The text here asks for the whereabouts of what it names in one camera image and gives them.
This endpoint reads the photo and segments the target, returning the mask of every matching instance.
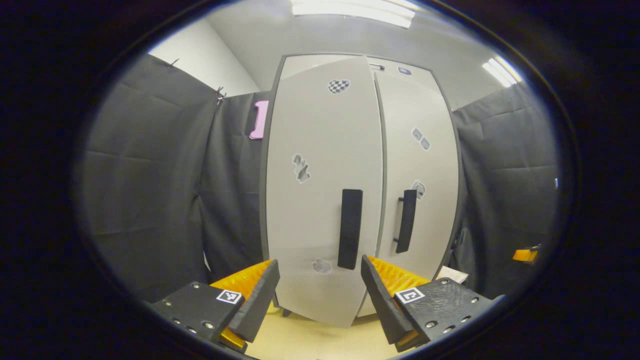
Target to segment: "floor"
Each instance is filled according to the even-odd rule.
[[[389,345],[378,315],[356,318],[348,329],[332,327],[269,306],[258,336],[246,355],[263,360],[388,359],[398,355]]]

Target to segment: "ceiling light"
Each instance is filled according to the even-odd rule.
[[[300,15],[365,17],[408,29],[415,15],[405,7],[384,0],[291,0],[291,12]]]
[[[403,8],[407,8],[407,9],[411,9],[411,10],[418,10],[419,7],[412,3],[411,1],[407,1],[407,0],[387,0],[390,3],[394,3],[396,5],[400,5]]]
[[[502,67],[502,65],[498,64],[495,59],[489,59],[489,65],[493,67],[497,72],[499,72],[500,75],[502,75],[505,79],[509,80],[512,85],[516,83],[516,79],[514,79],[513,76],[511,76],[511,74],[509,74],[509,72],[504,67]]]
[[[485,70],[487,70],[491,75],[493,75],[494,78],[496,78],[498,81],[500,81],[500,84],[502,84],[502,86],[504,86],[506,88],[511,86],[511,82],[508,79],[506,79],[500,72],[495,70],[495,68],[493,68],[491,65],[489,65],[489,63],[482,64],[482,67]]]
[[[505,61],[505,59],[501,58],[500,56],[496,56],[495,59],[511,74],[511,76],[516,79],[517,82],[522,81],[522,78],[520,77],[520,75],[518,75],[518,72],[507,61]]]
[[[494,59],[489,59],[489,61],[484,63],[482,67],[500,81],[500,84],[506,88],[522,81],[522,78],[518,75],[516,70],[499,56]]]

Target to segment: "pink object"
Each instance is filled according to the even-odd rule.
[[[249,134],[249,139],[261,139],[264,136],[264,123],[267,120],[267,108],[269,107],[269,101],[263,100],[255,103],[255,107],[258,108],[258,115],[255,117],[255,126],[253,131]]]

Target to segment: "cabinet door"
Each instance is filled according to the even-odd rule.
[[[360,258],[376,251],[382,203],[380,110],[366,58],[281,79],[266,140],[266,233],[280,267],[278,303],[349,327],[365,294]],[[337,266],[343,189],[363,194],[354,270]]]
[[[280,79],[286,79],[300,72],[336,61],[356,58],[358,55],[344,54],[308,54],[287,56],[280,73]]]
[[[386,149],[386,187],[378,257],[432,279],[449,244],[458,201],[458,149],[444,98],[431,75],[416,81],[376,72]],[[409,249],[396,253],[405,190],[418,200]],[[374,313],[371,300],[359,316]]]

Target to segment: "gray fabric backdrop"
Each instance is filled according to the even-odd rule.
[[[86,217],[106,261],[144,300],[209,279],[196,187],[215,105],[211,88],[145,55],[114,85],[90,131]]]
[[[229,97],[218,106],[209,133],[198,194],[203,243],[215,279],[259,263],[260,154],[262,140],[249,134],[255,103],[269,92]]]
[[[531,270],[512,260],[515,250],[550,239],[557,145],[544,107],[521,83],[454,111],[453,122],[468,195],[449,266],[468,273],[466,285],[492,299]]]

